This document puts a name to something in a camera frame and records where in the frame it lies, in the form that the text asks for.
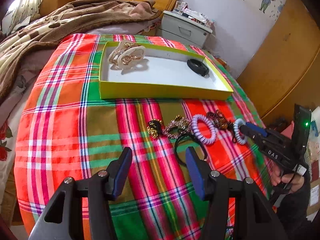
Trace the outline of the right hand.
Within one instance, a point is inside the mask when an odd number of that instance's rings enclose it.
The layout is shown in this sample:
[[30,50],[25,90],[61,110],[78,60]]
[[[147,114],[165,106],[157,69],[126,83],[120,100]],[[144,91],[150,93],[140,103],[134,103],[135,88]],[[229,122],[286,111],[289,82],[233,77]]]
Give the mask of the right hand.
[[280,183],[289,184],[291,188],[289,193],[295,193],[304,185],[304,177],[300,175],[285,174],[280,175],[280,171],[273,171],[271,175],[271,182],[273,186],[278,186]]

